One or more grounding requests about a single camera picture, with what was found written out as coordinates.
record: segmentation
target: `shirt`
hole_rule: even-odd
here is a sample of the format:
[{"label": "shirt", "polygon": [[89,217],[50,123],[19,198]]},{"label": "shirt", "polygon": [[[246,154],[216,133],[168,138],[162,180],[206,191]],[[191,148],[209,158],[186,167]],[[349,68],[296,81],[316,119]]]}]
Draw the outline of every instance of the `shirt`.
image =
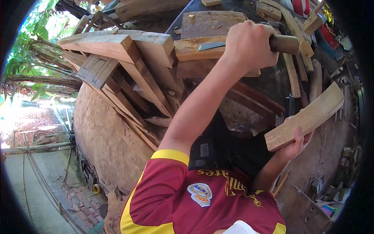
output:
[{"label": "shirt", "polygon": [[270,192],[248,189],[229,170],[188,171],[189,157],[156,151],[124,207],[122,234],[212,234],[237,220],[256,232],[286,232]]}]

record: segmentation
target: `wooden handle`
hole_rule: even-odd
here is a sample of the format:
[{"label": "wooden handle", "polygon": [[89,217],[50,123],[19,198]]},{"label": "wooden handle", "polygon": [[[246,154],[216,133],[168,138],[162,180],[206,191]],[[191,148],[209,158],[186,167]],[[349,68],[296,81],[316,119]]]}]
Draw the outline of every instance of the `wooden handle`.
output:
[{"label": "wooden handle", "polygon": [[322,0],[317,6],[316,6],[316,8],[314,9],[314,12],[315,13],[318,13],[321,9],[322,9],[322,7],[325,5],[325,0]]},{"label": "wooden handle", "polygon": [[270,50],[273,52],[299,54],[299,40],[297,37],[286,35],[272,35],[269,38]]}]

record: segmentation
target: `brick wall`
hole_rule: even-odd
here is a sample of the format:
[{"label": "brick wall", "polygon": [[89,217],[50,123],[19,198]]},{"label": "brick wall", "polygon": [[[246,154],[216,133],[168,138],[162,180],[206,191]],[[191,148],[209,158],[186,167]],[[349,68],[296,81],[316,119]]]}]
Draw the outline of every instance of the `brick wall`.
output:
[{"label": "brick wall", "polygon": [[52,108],[21,107],[17,108],[13,131],[2,132],[2,142],[10,147],[26,146],[24,135],[29,146],[33,145],[33,135],[37,130],[63,132],[61,123]]}]

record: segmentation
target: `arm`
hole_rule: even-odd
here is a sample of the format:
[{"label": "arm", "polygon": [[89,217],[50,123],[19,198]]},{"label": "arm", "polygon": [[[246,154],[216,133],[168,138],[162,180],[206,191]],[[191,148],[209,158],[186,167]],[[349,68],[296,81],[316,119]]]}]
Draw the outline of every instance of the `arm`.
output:
[{"label": "arm", "polygon": [[295,142],[290,143],[286,147],[278,150],[274,156],[267,162],[267,164],[261,169],[253,181],[253,190],[264,190],[272,192],[275,183],[284,169],[287,167],[292,159],[296,158],[309,144],[312,135],[311,133],[303,135],[300,127],[295,128]]},{"label": "arm", "polygon": [[245,21],[230,28],[223,56],[184,101],[158,150],[175,149],[190,155],[193,142],[212,120],[223,97],[248,71],[274,66],[278,54],[270,51],[271,26]]}]

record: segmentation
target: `person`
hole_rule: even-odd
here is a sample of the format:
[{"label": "person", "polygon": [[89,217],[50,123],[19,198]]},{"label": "person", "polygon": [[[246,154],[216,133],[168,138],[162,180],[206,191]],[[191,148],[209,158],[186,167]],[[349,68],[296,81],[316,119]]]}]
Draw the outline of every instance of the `person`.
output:
[{"label": "person", "polygon": [[224,54],[181,105],[130,194],[120,221],[123,234],[286,232],[271,192],[313,133],[304,137],[297,127],[295,142],[278,150],[250,183],[240,170],[188,170],[191,146],[227,91],[248,71],[276,65],[279,53],[269,46],[273,34],[271,26],[249,20],[230,28]]}]

